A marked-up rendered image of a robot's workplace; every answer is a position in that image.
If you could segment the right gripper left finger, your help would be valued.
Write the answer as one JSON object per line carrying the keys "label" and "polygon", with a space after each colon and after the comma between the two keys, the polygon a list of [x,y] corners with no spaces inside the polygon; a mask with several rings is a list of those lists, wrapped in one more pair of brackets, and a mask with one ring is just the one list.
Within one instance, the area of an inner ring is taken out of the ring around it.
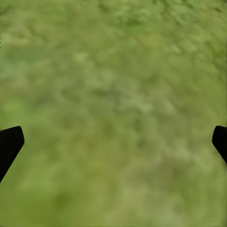
{"label": "right gripper left finger", "polygon": [[0,182],[24,145],[21,126],[0,131]]}

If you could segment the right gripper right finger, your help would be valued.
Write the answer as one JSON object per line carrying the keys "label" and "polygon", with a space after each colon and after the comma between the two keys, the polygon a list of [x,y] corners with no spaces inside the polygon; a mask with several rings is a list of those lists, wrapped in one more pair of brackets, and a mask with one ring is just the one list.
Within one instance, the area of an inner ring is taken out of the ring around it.
{"label": "right gripper right finger", "polygon": [[216,126],[212,143],[227,164],[227,128]]}

